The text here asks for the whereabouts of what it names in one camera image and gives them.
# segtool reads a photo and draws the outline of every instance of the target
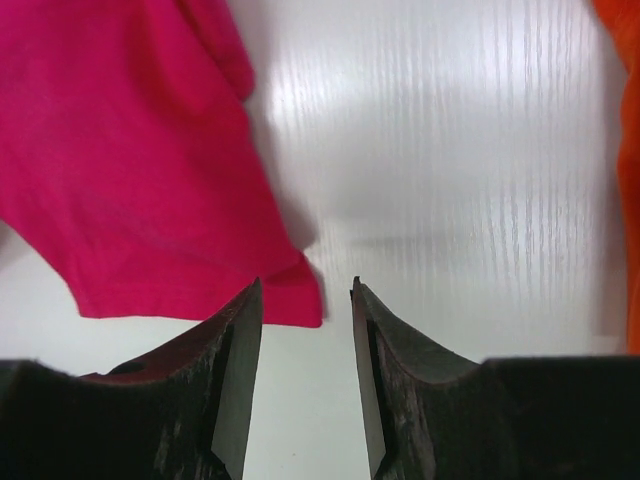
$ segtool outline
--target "clothing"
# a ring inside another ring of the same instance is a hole
[[[266,323],[321,324],[222,0],[5,0],[0,63],[0,217],[82,315],[205,319],[261,277]]]
[[[594,0],[629,79],[622,98],[618,186],[627,237],[627,344],[640,353],[640,0]]]

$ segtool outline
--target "white surface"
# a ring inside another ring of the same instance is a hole
[[[624,74],[586,2],[230,3],[258,73],[257,141],[330,314],[265,328],[245,480],[367,477],[356,274],[472,359],[622,350]],[[192,325],[80,319],[0,235],[2,357],[106,371]]]

